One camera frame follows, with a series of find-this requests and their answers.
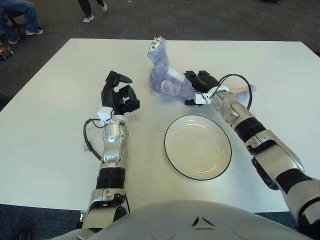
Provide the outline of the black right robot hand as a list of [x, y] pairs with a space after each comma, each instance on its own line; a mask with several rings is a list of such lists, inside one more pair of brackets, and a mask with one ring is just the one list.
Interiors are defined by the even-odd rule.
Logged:
[[182, 98], [186, 106], [202, 106], [194, 101], [195, 93], [207, 93], [213, 87], [218, 85], [218, 80], [211, 76], [207, 71], [200, 70], [198, 74], [192, 70], [186, 71], [185, 86], [183, 87]]

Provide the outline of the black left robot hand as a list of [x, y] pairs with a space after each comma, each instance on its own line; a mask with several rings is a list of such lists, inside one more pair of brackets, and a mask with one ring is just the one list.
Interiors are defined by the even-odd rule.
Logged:
[[122, 74], [111, 70], [101, 91], [103, 107], [112, 108], [114, 115], [124, 115], [140, 108], [135, 91], [129, 85], [133, 81]]

